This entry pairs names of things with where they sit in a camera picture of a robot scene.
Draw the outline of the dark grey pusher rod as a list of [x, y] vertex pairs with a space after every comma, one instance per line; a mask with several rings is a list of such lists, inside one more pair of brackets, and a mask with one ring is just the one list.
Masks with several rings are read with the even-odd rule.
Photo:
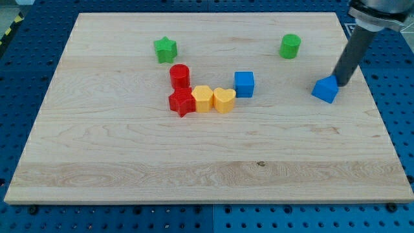
[[349, 83], [376, 34], [377, 32], [371, 32], [358, 25], [355, 26], [332, 72], [332, 75], [336, 77], [338, 87], [344, 87]]

